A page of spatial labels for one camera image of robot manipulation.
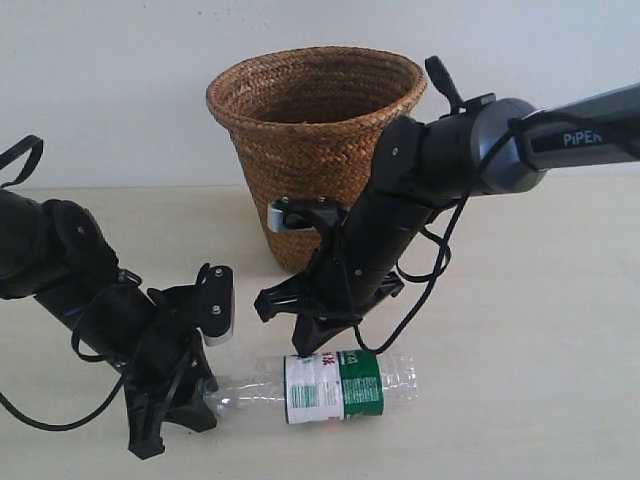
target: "green label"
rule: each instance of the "green label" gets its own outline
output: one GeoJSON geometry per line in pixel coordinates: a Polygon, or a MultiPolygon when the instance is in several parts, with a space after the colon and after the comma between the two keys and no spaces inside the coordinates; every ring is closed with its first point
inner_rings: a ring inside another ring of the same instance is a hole
{"type": "Polygon", "coordinates": [[[344,416],[382,415],[384,396],[375,355],[363,350],[338,353],[344,416]]]}

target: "water bottle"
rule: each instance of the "water bottle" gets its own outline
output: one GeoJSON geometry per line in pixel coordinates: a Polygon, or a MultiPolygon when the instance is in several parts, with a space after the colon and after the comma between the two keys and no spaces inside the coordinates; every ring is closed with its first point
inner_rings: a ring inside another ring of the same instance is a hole
{"type": "Polygon", "coordinates": [[[244,378],[218,377],[201,392],[219,419],[233,412],[286,424],[379,416],[415,403],[418,385],[411,357],[397,349],[381,355],[363,350],[308,357],[267,357],[244,378]]]}

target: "bottle label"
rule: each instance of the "bottle label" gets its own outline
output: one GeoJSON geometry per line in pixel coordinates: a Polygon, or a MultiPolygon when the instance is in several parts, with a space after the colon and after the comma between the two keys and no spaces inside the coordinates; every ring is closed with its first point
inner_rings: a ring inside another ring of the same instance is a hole
{"type": "Polygon", "coordinates": [[[382,415],[378,359],[362,350],[284,359],[285,413],[289,424],[354,415],[382,415]]]}

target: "white wall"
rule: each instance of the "white wall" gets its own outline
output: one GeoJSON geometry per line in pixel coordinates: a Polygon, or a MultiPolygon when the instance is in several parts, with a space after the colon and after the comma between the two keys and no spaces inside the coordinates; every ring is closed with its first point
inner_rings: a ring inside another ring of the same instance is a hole
{"type": "MultiPolygon", "coordinates": [[[[638,81],[639,15],[632,0],[0,0],[0,149],[45,139],[34,187],[242,183],[204,103],[235,62],[324,44],[438,54],[463,96],[553,107],[638,81]]],[[[415,115],[445,107],[429,88],[415,115]]]]}

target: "piper logo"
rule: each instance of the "piper logo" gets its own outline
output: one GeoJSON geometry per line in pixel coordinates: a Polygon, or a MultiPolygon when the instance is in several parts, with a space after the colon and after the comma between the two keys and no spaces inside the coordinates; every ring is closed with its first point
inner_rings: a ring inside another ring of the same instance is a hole
{"type": "Polygon", "coordinates": [[[565,133],[562,136],[565,147],[582,147],[602,143],[602,136],[591,130],[581,130],[579,132],[565,133]]]}

